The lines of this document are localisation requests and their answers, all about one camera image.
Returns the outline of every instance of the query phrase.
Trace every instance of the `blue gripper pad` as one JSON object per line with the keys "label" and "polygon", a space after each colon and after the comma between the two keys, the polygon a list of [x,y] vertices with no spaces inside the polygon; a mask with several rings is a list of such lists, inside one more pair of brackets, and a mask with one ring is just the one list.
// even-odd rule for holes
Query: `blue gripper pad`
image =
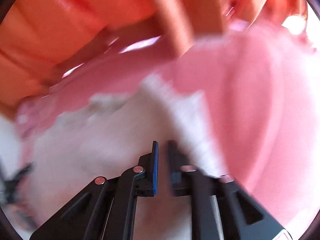
{"label": "blue gripper pad", "polygon": [[157,194],[158,190],[158,149],[159,144],[156,141],[153,141],[152,145],[152,156],[153,159],[153,193],[154,195]]}
{"label": "blue gripper pad", "polygon": [[138,196],[153,197],[158,189],[158,142],[153,141],[152,152],[142,155],[138,165],[145,168],[145,177],[140,179]]}

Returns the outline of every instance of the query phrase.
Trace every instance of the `pink fabric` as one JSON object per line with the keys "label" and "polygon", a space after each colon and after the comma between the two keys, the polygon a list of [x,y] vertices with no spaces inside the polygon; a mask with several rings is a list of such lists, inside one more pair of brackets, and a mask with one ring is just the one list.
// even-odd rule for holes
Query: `pink fabric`
{"label": "pink fabric", "polygon": [[[33,127],[36,136],[59,114],[85,106],[93,94],[134,92],[152,72],[179,92],[202,89],[230,173],[299,238],[319,210],[319,114],[307,64],[318,56],[286,29],[266,23],[199,40],[178,60],[168,51],[161,38],[151,47],[84,64],[39,100],[37,114],[22,106],[20,114],[37,124],[17,128]],[[37,115],[38,121],[31,118]],[[29,154],[32,140],[26,143]]]}

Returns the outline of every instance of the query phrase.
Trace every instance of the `orange cloth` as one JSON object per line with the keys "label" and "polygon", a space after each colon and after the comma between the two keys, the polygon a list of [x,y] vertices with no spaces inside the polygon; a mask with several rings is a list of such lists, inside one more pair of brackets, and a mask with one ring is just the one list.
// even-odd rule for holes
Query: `orange cloth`
{"label": "orange cloth", "polygon": [[[0,102],[16,107],[24,97],[45,93],[60,78],[55,66],[103,28],[114,31],[150,18],[157,10],[181,55],[194,33],[223,32],[220,1],[17,0],[0,25]],[[292,14],[307,15],[305,0],[228,1],[233,17],[249,23],[264,6],[280,23]]]}

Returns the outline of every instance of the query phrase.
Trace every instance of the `white towel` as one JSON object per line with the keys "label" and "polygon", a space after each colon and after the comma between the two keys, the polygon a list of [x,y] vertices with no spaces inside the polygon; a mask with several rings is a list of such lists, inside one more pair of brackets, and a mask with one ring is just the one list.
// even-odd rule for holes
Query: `white towel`
{"label": "white towel", "polygon": [[172,197],[166,141],[174,139],[191,162],[208,174],[226,174],[210,134],[205,95],[179,95],[156,76],[132,95],[94,95],[76,112],[60,115],[35,142],[35,168],[25,200],[44,223],[97,176],[111,179],[136,165],[159,142],[158,195],[138,198],[134,239],[190,239],[190,201]]}

